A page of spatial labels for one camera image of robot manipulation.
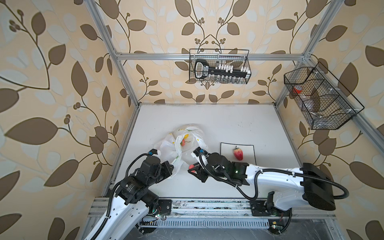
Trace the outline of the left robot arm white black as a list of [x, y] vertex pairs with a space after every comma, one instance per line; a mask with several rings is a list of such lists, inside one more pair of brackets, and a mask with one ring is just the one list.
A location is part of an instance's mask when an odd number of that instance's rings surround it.
[[156, 149], [136, 157], [114, 185], [107, 210], [85, 239], [123, 240], [145, 216], [159, 213], [159, 196], [149, 187], [171, 177], [173, 170], [168, 161], [161, 162]]

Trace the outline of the red fake strawberry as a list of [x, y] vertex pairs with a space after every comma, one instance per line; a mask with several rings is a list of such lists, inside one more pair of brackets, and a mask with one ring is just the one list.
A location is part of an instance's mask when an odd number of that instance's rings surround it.
[[244, 159], [244, 153], [243, 153], [243, 150], [237, 146], [235, 146], [234, 150], [233, 150], [233, 154], [234, 154], [234, 157], [238, 160], [238, 161], [242, 161]]

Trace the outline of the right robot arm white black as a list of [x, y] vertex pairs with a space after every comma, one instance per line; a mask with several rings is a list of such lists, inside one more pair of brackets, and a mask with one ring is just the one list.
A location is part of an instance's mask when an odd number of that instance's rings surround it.
[[197, 162], [188, 172], [206, 182], [212, 178], [236, 189], [250, 201], [252, 212], [283, 216], [294, 208], [310, 205], [334, 211], [335, 201], [349, 197], [348, 189], [332, 181], [313, 164], [301, 168], [275, 169], [231, 162], [218, 153], [198, 147], [192, 152]]

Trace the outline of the white plastic bag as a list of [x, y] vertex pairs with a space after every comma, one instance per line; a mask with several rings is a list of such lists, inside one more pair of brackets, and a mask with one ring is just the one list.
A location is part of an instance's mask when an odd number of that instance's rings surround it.
[[208, 149], [204, 133], [197, 125], [181, 126], [153, 146], [162, 162], [168, 161], [174, 166], [173, 175], [196, 162], [192, 153], [198, 147]]

